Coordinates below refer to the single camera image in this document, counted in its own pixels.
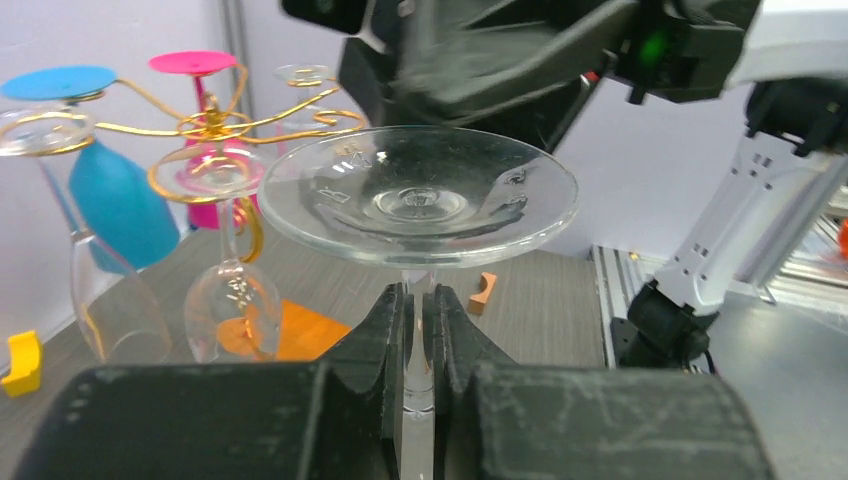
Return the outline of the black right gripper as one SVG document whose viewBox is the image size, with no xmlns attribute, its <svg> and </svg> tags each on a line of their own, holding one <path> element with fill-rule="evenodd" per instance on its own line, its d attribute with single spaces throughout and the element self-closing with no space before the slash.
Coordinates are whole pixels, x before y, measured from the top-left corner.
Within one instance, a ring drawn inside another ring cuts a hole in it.
<svg viewBox="0 0 848 480">
<path fill-rule="evenodd" d="M 756 1 L 284 1 L 340 33 L 338 79 L 373 126 L 443 125 L 553 151 L 598 84 L 719 97 Z"/>
</svg>

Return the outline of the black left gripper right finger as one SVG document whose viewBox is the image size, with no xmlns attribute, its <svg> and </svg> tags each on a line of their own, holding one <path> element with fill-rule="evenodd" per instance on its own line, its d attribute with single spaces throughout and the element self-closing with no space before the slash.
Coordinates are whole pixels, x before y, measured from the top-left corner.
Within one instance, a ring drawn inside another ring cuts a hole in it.
<svg viewBox="0 0 848 480">
<path fill-rule="evenodd" d="M 669 370 L 520 365 L 454 290 L 423 298 L 437 479 L 772 479 L 723 381 Z"/>
</svg>

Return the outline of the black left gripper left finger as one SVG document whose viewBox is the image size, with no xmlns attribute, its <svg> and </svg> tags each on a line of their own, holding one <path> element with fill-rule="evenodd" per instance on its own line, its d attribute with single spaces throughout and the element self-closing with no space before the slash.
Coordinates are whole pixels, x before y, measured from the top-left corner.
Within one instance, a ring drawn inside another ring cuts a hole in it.
<svg viewBox="0 0 848 480">
<path fill-rule="evenodd" d="M 404 292 L 318 359 L 98 367 L 52 402 L 17 479 L 396 479 Z"/>
</svg>

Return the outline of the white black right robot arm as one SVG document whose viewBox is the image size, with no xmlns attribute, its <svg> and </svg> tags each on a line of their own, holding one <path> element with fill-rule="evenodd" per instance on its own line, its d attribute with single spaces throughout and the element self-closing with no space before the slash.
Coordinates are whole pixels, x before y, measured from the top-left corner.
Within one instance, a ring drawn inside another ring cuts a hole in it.
<svg viewBox="0 0 848 480">
<path fill-rule="evenodd" d="M 375 126 L 482 130 L 553 151 L 600 79 L 628 102 L 752 90 L 732 170 L 631 302 L 616 360 L 673 368 L 708 351 L 731 278 L 785 256 L 847 168 L 843 1 L 285 1 L 346 36 L 340 80 Z"/>
</svg>

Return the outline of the clear wine glass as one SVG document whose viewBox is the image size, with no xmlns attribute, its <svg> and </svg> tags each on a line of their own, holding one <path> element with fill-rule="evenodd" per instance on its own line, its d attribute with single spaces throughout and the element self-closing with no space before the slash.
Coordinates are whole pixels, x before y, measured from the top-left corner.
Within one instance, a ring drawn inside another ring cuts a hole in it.
<svg viewBox="0 0 848 480">
<path fill-rule="evenodd" d="M 316 251 L 404 275 L 318 361 L 300 479 L 396 479 L 402 426 L 433 426 L 424 472 L 473 477 L 481 460 L 480 389 L 515 362 L 476 327 L 440 270 L 532 251 L 561 233 L 578 201 L 551 154 L 476 130 L 396 126 L 304 145 L 260 184 L 268 222 Z"/>
<path fill-rule="evenodd" d="M 245 207 L 251 251 L 259 252 L 264 233 L 251 197 L 267 162 L 250 147 L 199 141 L 169 153 L 148 171 L 150 186 L 164 198 L 216 208 L 221 259 L 196 278 L 183 307 L 186 339 L 199 363 L 264 362 L 276 356 L 281 299 L 263 271 L 238 253 L 235 219 L 235 208 Z"/>
</svg>

